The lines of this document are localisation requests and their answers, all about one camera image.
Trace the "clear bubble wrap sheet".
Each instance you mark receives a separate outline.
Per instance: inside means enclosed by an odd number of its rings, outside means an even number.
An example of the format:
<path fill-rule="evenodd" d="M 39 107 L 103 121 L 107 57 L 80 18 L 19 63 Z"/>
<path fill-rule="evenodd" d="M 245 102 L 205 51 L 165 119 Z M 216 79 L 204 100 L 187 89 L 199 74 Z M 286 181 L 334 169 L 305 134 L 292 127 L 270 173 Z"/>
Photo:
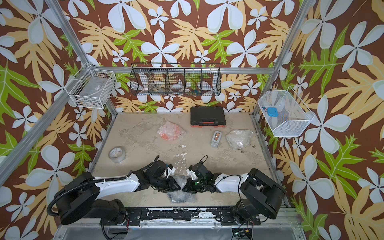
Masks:
<path fill-rule="evenodd" d="M 162 139 L 167 141 L 183 138 L 187 134 L 181 126 L 169 121 L 159 127 L 157 133 Z"/>

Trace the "orange plastic plate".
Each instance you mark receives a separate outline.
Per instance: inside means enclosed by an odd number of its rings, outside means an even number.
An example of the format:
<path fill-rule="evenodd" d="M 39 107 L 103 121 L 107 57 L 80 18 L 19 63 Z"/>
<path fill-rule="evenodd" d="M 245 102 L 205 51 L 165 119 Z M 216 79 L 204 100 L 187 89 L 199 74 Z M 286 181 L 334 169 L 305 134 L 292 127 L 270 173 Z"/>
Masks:
<path fill-rule="evenodd" d="M 184 132 L 177 126 L 163 126 L 159 129 L 158 134 L 167 141 L 177 140 L 183 136 Z"/>

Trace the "black dinner plate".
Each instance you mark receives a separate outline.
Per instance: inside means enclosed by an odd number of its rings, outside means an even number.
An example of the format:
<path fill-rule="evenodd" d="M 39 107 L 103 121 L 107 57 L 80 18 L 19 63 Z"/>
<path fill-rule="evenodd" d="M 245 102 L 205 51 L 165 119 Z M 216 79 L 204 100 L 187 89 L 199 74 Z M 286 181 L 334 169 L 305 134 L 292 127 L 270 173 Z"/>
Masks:
<path fill-rule="evenodd" d="M 169 197 L 170 201 L 175 204 L 193 203 L 196 199 L 193 194 L 183 191 L 167 193 L 167 196 Z"/>

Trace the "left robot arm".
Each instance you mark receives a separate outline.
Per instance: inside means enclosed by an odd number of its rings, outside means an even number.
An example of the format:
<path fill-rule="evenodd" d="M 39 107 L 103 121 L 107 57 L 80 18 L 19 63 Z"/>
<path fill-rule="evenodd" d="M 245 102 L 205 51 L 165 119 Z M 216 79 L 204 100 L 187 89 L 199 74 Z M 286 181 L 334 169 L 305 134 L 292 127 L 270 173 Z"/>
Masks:
<path fill-rule="evenodd" d="M 153 188 L 160 193 L 181 190 L 173 178 L 175 168 L 158 159 L 147 166 L 118 177 L 94 177 L 86 172 L 57 192 L 47 206 L 47 214 L 58 217 L 62 225 L 83 218 L 95 218 L 119 225 L 126 221 L 127 210 L 118 200 L 105 197 L 119 193 L 135 193 Z"/>

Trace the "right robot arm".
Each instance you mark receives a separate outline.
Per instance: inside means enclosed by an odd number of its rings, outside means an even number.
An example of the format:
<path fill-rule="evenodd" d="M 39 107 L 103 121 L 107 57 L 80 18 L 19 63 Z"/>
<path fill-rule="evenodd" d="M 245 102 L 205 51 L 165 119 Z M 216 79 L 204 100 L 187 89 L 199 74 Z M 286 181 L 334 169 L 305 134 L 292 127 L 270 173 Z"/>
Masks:
<path fill-rule="evenodd" d="M 231 214 L 238 224 L 260 225 L 260 215 L 275 220 L 286 197 L 284 188 L 258 169 L 242 175 L 213 174 L 200 161 L 190 166 L 187 173 L 185 193 L 237 193 L 240 199 Z"/>

